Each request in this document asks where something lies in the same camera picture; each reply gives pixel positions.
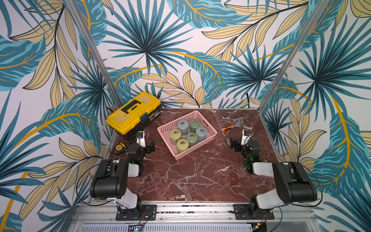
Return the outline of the yellow-green tea canister left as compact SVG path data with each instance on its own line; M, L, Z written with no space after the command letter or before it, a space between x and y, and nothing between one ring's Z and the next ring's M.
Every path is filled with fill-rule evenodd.
M173 129L169 132L170 142L176 145L177 141L181 139L182 132L179 129Z

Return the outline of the orange adjustable wrench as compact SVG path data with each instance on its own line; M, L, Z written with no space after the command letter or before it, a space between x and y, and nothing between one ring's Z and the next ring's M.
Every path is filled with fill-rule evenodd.
M228 126L228 127L221 128L219 131L220 131L220 132L225 132L225 131L231 130L231 129L233 129L233 128L241 127L242 125L243 125L243 122L242 122L242 121L238 121L238 122L236 122L234 125L231 125L231 126Z

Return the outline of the yellow black toolbox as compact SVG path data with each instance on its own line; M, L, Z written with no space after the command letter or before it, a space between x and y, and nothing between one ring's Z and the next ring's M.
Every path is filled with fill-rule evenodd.
M160 114L161 101L142 92L112 113L106 120L108 126L129 141L143 131Z

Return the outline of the pink plastic basket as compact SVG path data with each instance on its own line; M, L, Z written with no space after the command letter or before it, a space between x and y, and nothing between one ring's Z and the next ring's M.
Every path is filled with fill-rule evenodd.
M217 135L217 131L199 111L162 125L157 131L175 160L199 149Z

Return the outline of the green tea canister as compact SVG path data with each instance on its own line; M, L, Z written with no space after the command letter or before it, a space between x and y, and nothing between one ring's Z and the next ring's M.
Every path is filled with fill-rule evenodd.
M189 131L195 132L198 127L201 126L201 121L199 119L192 119L189 122Z
M198 143L198 135L195 132L189 132L186 135L186 140L189 143L189 148L191 148Z

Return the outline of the aluminium front rail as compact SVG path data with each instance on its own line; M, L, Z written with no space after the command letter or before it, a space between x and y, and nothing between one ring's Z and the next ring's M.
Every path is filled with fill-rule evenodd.
M320 232L313 210L284 206L271 210L273 219L238 220L234 202L145 201L156 205L147 216L154 220L118 221L116 205L81 206L68 228L69 232Z

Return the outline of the yellow black tape measure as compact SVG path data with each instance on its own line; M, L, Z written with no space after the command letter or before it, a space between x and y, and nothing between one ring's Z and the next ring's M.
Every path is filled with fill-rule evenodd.
M124 143L118 143L118 144L112 146L109 150L109 153L111 155L117 155L117 156L125 154L126 152L127 152L127 148L126 148Z

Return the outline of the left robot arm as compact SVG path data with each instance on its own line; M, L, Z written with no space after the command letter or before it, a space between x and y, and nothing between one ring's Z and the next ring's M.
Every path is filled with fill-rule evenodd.
M90 196L116 203L118 211L142 212L141 199L128 189L128 179L142 175L146 154L155 150L153 142L144 147L138 143L131 143L128 146L123 143L116 144L114 154L124 157L101 161L89 189Z

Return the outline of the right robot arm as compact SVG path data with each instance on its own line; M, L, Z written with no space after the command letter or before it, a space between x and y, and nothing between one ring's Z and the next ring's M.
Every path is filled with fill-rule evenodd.
M317 190L301 163L263 162L260 160L260 144L255 140L238 142L231 139L231 149L241 153L243 167L248 173L274 180L275 189L251 197L247 208L250 213L317 200Z

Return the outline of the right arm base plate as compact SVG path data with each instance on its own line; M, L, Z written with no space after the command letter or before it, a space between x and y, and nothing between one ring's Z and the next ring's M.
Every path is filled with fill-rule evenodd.
M273 220L275 219L272 210L259 209L249 204L234 204L233 213L236 220Z

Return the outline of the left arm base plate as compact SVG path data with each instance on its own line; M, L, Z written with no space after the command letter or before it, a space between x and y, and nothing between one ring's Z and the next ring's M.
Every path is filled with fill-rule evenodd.
M117 206L116 221L154 221L156 219L157 205L143 205L135 209L122 209Z

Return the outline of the yellow-green tea canister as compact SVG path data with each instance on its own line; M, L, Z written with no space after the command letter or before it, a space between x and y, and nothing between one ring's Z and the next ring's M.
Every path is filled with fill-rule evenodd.
M176 148L177 148L178 154L188 150L189 149L189 141L186 140L186 139L179 139L176 142Z
M177 141L181 139L182 132L179 129L173 129L169 132L170 142L176 145Z

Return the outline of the blue-grey tea canister back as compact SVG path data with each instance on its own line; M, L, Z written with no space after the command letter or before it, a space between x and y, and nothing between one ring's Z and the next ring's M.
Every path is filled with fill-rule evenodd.
M189 132L189 122L186 120L180 120L177 123L177 128L181 131L182 135L187 135Z

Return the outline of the yellow-green tea canister front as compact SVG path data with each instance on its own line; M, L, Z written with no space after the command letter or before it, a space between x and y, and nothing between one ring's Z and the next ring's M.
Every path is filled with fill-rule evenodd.
M189 149L189 141L186 140L186 139L179 139L176 142L176 148L177 148L178 154L188 150Z

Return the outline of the blue-grey tea canister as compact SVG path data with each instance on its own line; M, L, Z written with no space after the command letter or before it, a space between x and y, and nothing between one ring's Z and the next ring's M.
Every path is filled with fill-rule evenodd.
M182 135L187 135L189 132L189 122L186 120L180 120L177 123L177 128L181 131Z
M195 133L198 135L198 142L200 143L206 139L208 130L205 127L198 127Z

